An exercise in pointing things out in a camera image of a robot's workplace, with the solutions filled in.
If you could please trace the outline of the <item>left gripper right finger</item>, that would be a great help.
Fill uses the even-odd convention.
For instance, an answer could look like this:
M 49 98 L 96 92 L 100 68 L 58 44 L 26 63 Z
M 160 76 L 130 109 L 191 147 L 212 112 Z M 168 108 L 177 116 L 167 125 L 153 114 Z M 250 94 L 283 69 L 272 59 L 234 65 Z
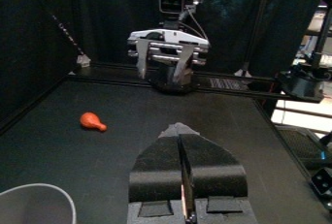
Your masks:
M 248 198 L 246 170 L 235 156 L 184 124 L 180 145 L 196 223 L 259 224 Z

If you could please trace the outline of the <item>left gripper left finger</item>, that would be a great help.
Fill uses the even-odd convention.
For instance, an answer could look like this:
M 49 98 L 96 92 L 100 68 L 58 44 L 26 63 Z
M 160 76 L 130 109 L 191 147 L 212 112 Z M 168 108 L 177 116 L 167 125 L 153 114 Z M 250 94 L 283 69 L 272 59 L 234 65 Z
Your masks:
M 128 224 L 184 224 L 180 131 L 172 124 L 130 173 Z

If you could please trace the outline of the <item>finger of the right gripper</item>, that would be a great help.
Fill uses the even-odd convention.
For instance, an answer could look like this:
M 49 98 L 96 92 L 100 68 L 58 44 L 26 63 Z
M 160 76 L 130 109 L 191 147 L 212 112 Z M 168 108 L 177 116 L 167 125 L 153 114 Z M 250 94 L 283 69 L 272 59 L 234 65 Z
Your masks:
M 137 63 L 138 73 L 140 73 L 140 77 L 145 79 L 146 78 L 146 58 L 148 58 L 148 52 L 149 52 L 149 40 L 138 39 L 137 51 L 138 51 L 138 63 Z
M 193 53 L 195 45 L 184 45 L 180 61 L 175 71 L 173 83 L 180 83 L 184 80 L 188 72 L 188 62 L 192 58 Z

